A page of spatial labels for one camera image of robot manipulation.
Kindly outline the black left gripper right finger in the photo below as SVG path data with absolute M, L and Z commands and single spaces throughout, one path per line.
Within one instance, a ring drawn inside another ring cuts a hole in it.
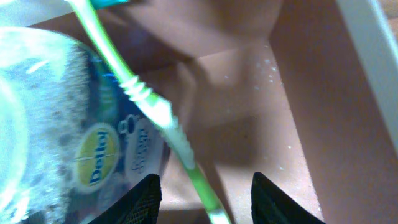
M 252 178 L 251 216 L 254 224 L 325 224 L 261 172 Z

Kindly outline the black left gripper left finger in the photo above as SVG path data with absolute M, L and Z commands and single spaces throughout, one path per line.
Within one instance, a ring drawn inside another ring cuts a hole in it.
M 148 174 L 89 224 L 156 224 L 161 201 L 160 176 Z

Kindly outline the clear blue soap pump bottle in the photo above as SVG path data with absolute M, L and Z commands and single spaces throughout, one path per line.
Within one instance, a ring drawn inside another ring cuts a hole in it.
M 101 57 L 65 34 L 1 28 L 1 222 L 89 223 L 170 151 Z

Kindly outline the green white toothbrush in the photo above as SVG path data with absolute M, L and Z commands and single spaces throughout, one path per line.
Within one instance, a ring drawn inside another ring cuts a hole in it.
M 224 205 L 195 160 L 194 150 L 179 123 L 178 117 L 174 115 L 172 103 L 148 87 L 147 83 L 142 81 L 139 75 L 136 75 L 129 68 L 111 41 L 91 1 L 68 0 L 68 3 L 98 53 L 105 59 L 115 75 L 119 86 L 124 90 L 124 94 L 150 119 L 160 131 L 169 148 L 177 155 L 210 222 L 214 224 L 231 223 Z

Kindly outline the cream box with pink inside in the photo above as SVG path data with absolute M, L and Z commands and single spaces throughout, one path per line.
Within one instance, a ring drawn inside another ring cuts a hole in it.
M 95 11 L 129 68 L 172 103 L 231 223 L 253 223 L 255 172 L 325 223 L 397 222 L 397 45 L 379 1 Z M 2 1 L 2 27 L 65 34 L 101 57 L 68 1 Z M 157 223 L 211 223 L 165 145 Z

